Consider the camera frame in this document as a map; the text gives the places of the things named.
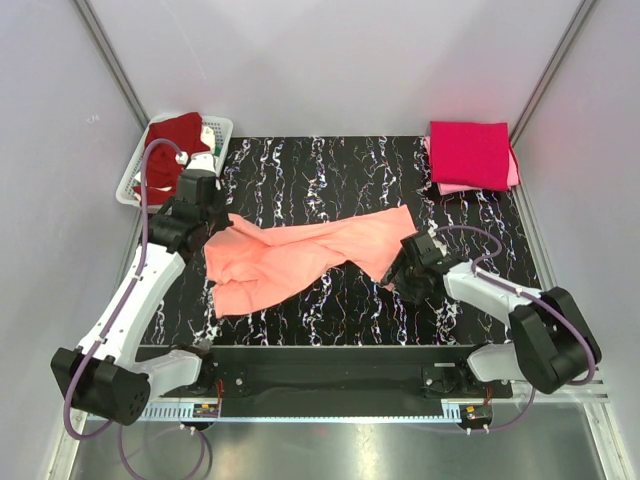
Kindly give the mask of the salmon pink t shirt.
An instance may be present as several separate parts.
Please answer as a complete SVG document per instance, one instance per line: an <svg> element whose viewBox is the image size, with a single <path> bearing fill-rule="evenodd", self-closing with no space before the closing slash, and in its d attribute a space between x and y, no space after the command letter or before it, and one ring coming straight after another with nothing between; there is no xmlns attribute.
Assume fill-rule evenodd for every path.
<svg viewBox="0 0 640 480"><path fill-rule="evenodd" d="M232 225L205 244L215 315L254 313L300 293L351 262L379 283L417 232L407 206L310 225L261 229L232 214Z"/></svg>

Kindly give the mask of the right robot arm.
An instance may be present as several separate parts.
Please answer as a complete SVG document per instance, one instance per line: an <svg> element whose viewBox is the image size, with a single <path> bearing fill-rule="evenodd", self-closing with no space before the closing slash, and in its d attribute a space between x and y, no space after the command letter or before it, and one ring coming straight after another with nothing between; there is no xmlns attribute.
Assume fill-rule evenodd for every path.
<svg viewBox="0 0 640 480"><path fill-rule="evenodd" d="M482 269L477 260L449 253L433 232L418 232L401 248L381 280L403 299L418 303L438 293L501 321L510 331L505 344L476 348L454 371L454 384L476 396L494 381L526 381L552 394L566 385L591 382L601 350L571 293L542 291Z"/></svg>

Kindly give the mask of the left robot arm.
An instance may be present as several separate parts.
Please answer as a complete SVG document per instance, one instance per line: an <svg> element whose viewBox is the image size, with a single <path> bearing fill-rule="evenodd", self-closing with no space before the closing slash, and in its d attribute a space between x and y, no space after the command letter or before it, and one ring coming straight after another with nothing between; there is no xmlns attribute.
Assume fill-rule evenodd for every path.
<svg viewBox="0 0 640 480"><path fill-rule="evenodd" d="M52 357L66 411L128 426L166 393L185 387L203 396L214 388L213 358L205 347L173 346L145 361L136 354L171 285L204 244L231 224L218 176L185 170L175 196L149 218L131 269L100 319L74 349L60 348Z"/></svg>

